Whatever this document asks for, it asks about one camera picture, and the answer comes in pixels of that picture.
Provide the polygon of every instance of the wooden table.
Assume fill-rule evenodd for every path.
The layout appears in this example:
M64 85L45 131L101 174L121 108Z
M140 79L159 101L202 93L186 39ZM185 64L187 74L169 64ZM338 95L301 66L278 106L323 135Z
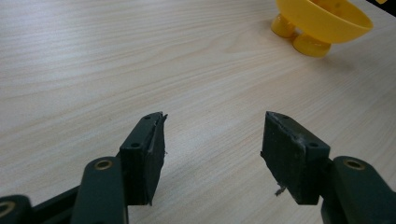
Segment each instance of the wooden table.
M375 28L318 59L270 30L275 1L1 1L0 196L73 188L156 111L168 154L132 223L321 223L319 205L274 195L267 110L396 190L396 22L353 3Z

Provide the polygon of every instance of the yellow plastic bowl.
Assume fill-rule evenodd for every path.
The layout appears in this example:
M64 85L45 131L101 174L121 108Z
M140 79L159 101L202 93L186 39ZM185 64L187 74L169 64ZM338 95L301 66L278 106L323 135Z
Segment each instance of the yellow plastic bowl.
M280 15L272 25L275 33L288 37L296 26L311 38L309 41L329 44L328 48L332 43L347 42L373 28L370 19L347 0L276 0L276 4Z

